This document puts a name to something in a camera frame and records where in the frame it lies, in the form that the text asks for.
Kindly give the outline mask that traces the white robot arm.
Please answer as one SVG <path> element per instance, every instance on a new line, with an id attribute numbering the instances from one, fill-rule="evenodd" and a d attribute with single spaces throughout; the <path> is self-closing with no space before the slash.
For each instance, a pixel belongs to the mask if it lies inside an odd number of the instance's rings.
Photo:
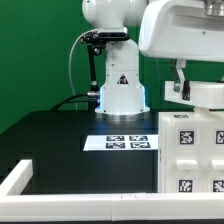
<path id="1" fill-rule="evenodd" d="M 167 101 L 224 109 L 224 84 L 188 81 L 183 74 L 188 60 L 224 62 L 224 0 L 83 0 L 82 11 L 95 27 L 93 53 L 107 51 L 96 113 L 149 111 L 139 82 L 140 55 L 173 61 Z"/>

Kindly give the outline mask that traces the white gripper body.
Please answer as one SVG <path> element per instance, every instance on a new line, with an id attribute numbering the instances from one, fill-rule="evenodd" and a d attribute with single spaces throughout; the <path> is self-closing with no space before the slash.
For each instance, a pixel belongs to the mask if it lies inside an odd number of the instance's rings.
<path id="1" fill-rule="evenodd" d="M 203 0 L 157 0 L 145 9 L 138 45 L 147 57 L 224 62 L 224 17 L 208 16 Z"/>

